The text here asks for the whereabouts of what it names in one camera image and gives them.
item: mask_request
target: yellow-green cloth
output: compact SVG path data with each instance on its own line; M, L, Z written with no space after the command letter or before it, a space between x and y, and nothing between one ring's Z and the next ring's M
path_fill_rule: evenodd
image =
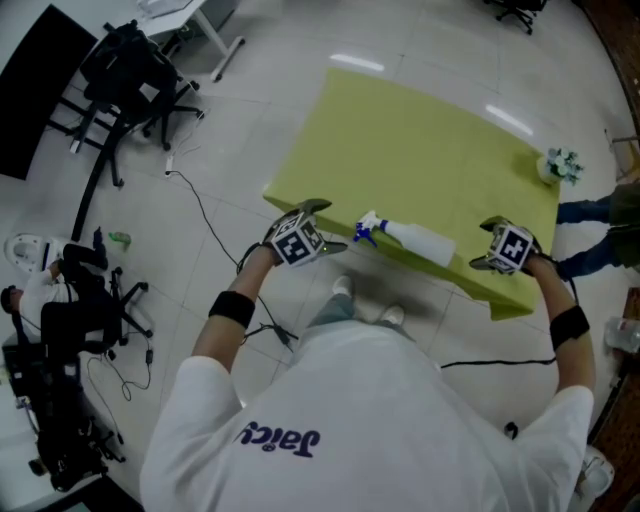
M491 318L530 314L539 298L532 278L478 271L492 235L478 225L502 215L551 249L558 185L540 181L540 153L461 108L366 75L329 70L324 90L278 175L264 193L283 211L309 198L327 199L318 227L352 237L369 210L419 224L455 240L448 268L402 248L377 231L388 257L453 281L488 301Z

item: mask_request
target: black chair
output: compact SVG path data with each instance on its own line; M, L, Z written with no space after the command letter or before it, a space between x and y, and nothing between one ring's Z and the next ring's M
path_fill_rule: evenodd
M496 19L502 21L505 16L516 16L527 27L527 34L531 35L533 33L533 18L544 9L547 0L484 0L484 3L504 7L505 10L496 16Z
M41 342L48 349L48 357L65 363L73 360L79 352L107 354L115 359L112 347L119 343L126 345L128 338L122 333L122 320L151 338L153 331L144 329L129 313L126 306L138 290L146 292L149 285L136 283L124 296L120 296L119 277L122 269L111 272L110 293L104 288L104 279L96 277L96 293L81 297L77 302L50 302L42 308ZM87 340L90 332L102 330L102 340Z
M105 28L109 33L80 66L88 82L84 96L94 102L98 110L122 117L128 129L146 122L142 130L146 137L150 135L149 129L161 120L162 147L169 151L169 115L172 112L204 115L198 108L176 105L190 88L198 90L199 84L192 81L176 91L182 77L160 48L137 28L135 20L118 28L108 24ZM152 100L140 91L144 84L158 91Z

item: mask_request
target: spray bottle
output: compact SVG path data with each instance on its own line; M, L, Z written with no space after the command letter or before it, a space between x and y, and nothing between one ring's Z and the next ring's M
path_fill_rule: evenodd
M357 242L360 238L365 238L377 247L378 245L371 237L371 231L376 227L398 240L408 251L433 261L441 267L448 267L456 252L456 243L453 240L417 224L400 224L380 219L373 210L356 224L356 235L353 240Z

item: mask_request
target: small plant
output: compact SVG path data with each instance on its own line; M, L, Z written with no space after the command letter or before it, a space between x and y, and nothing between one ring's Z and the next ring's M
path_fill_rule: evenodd
M584 167L578 163L578 153L567 148L551 148L547 153L547 171L562 181L575 185Z

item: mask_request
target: white sneaker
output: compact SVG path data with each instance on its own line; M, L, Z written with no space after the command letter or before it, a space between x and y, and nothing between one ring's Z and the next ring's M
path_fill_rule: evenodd
M404 322L404 309L402 309L402 306L398 306L397 304L389 306L385 309L384 313L382 313L380 321L401 326Z
M331 291L333 291L334 295L346 295L347 297L353 298L353 279L347 275L340 276L336 279L335 283L333 283Z

